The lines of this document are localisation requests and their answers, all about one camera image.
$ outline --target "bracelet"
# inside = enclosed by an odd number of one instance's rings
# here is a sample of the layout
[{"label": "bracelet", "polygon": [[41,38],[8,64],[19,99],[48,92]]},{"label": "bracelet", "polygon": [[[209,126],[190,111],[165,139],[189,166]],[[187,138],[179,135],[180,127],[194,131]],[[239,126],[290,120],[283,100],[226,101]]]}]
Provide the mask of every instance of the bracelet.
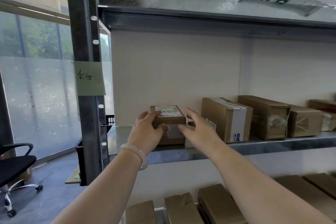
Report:
[{"label": "bracelet", "polygon": [[133,151],[135,154],[137,154],[142,159],[142,164],[139,170],[142,171],[148,167],[148,160],[147,160],[146,155],[141,150],[139,150],[137,147],[135,147],[134,145],[125,143],[122,146],[120,146],[119,151],[121,151],[122,149],[129,149]]}]

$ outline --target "finger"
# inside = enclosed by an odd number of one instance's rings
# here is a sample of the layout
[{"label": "finger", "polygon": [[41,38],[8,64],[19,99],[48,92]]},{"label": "finger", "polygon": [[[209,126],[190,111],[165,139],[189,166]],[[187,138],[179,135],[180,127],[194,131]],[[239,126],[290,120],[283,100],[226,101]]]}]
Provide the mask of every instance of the finger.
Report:
[{"label": "finger", "polygon": [[166,130],[166,124],[162,123],[160,125],[158,125],[158,127],[156,128],[156,131],[162,136],[163,132]]},{"label": "finger", "polygon": [[185,110],[187,111],[187,116],[190,116],[191,119],[195,122],[195,125],[197,126],[197,124],[200,122],[202,117],[197,112],[195,112],[194,110],[191,110],[188,107],[186,107]]},{"label": "finger", "polygon": [[140,114],[139,117],[137,117],[137,119],[135,120],[135,123],[137,123],[139,120],[144,119],[147,114],[148,114],[148,111],[145,111],[142,114]]},{"label": "finger", "polygon": [[184,136],[187,137],[188,139],[191,138],[194,133],[194,131],[190,130],[185,125],[179,125],[178,128],[181,131],[181,133],[184,134]]},{"label": "finger", "polygon": [[155,119],[155,117],[159,116],[160,114],[161,114],[161,111],[154,111],[154,112],[147,114],[145,119],[152,122]]},{"label": "finger", "polygon": [[195,125],[195,122],[193,122],[193,121],[188,121],[188,125],[189,126],[192,126],[192,127],[195,127],[196,125]]}]

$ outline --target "green sticky note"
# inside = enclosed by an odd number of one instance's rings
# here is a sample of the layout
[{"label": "green sticky note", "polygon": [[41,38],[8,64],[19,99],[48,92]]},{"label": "green sticky note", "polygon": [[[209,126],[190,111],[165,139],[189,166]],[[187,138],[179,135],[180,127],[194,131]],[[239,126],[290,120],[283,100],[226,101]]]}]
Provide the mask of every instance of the green sticky note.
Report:
[{"label": "green sticky note", "polygon": [[73,64],[79,96],[106,95],[101,62],[74,61]]}]

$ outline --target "black office chair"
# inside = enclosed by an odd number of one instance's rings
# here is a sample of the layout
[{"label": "black office chair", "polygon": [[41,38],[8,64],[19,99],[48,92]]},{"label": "black office chair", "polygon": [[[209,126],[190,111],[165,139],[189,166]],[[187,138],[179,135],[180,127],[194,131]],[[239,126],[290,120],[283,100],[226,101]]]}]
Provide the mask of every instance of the black office chair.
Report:
[{"label": "black office chair", "polygon": [[29,146],[29,150],[24,156],[5,158],[3,160],[0,160],[0,190],[2,192],[0,194],[0,197],[3,197],[4,199],[5,208],[9,217],[13,217],[16,214],[16,211],[12,208],[11,199],[9,198],[11,191],[23,188],[35,188],[37,191],[43,189],[42,184],[25,185],[25,180],[20,180],[8,188],[7,184],[9,182],[19,177],[36,161],[36,156],[29,155],[29,153],[33,149],[33,145],[30,143],[16,143],[2,146],[0,147],[0,156],[5,152],[20,146]]}]

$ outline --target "gray floor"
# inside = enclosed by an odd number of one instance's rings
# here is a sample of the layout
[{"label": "gray floor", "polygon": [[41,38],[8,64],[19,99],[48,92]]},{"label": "gray floor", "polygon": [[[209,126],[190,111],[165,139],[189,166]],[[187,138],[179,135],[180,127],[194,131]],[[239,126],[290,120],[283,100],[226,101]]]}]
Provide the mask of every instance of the gray floor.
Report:
[{"label": "gray floor", "polygon": [[79,184],[64,184],[77,166],[77,153],[74,152],[34,169],[33,177],[27,184],[41,183],[44,189],[38,193],[33,188],[13,191],[10,196],[17,211],[13,218],[7,217],[0,198],[0,223],[50,223],[85,188]]}]

